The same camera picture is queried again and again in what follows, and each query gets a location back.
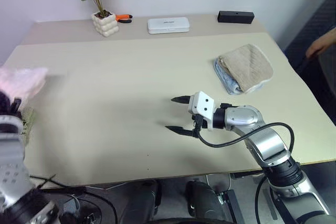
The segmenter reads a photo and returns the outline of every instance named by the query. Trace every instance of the pink fluffy object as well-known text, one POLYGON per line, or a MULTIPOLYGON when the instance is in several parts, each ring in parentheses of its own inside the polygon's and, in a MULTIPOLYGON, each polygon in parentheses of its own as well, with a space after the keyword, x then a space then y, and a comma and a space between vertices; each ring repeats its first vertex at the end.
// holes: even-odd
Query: pink fluffy object
POLYGON ((36 95, 43 85, 47 68, 15 69, 0 68, 0 91, 6 94, 10 102, 21 98, 21 109, 30 98, 36 95))

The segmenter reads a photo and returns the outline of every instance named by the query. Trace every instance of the orange-handled pliers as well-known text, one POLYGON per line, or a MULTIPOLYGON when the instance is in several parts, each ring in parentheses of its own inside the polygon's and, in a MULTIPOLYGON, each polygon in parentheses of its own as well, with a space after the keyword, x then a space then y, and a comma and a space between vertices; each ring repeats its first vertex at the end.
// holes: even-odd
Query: orange-handled pliers
POLYGON ((133 16, 130 14, 116 15, 116 21, 120 23, 131 23, 131 18, 133 18, 133 16))

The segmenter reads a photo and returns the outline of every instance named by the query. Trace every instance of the blue cloth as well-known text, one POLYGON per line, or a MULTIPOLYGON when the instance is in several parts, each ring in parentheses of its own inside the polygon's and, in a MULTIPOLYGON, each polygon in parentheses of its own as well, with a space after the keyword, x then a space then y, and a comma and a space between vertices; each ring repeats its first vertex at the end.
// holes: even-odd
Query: blue cloth
POLYGON ((218 59, 214 61, 214 69, 229 94, 243 93, 237 81, 228 75, 228 73, 219 65, 218 59))

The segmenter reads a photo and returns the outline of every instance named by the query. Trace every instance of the black box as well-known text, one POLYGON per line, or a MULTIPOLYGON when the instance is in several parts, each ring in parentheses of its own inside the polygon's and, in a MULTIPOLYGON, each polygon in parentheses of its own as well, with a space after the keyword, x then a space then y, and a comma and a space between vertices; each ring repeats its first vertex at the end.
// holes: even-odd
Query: black box
POLYGON ((251 24, 254 19, 254 13, 251 12, 231 12, 220 10, 217 20, 220 23, 240 23, 251 24))

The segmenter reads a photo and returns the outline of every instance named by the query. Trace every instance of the beige tabletop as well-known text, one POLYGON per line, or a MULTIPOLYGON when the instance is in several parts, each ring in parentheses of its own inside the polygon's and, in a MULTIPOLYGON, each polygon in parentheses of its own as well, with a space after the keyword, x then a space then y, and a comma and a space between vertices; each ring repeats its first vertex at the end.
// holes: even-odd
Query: beige tabletop
MULTIPOLYGON (((214 149, 164 127, 192 127, 187 106, 170 99, 200 90, 217 105, 252 105, 267 123, 292 126, 295 160, 335 159, 334 125, 260 24, 210 18, 191 17, 189 33, 158 36, 148 35, 146 19, 138 19, 134 30, 123 25, 107 39, 87 21, 33 27, 5 64, 49 68, 46 85, 30 103, 37 118, 26 148, 29 171, 78 185, 259 168, 243 142, 214 149), (251 94, 228 95, 213 60, 247 43, 267 55, 274 77, 251 94)), ((274 129, 289 144, 287 130, 274 129)), ((224 130, 202 134, 213 143, 237 137, 224 130)))

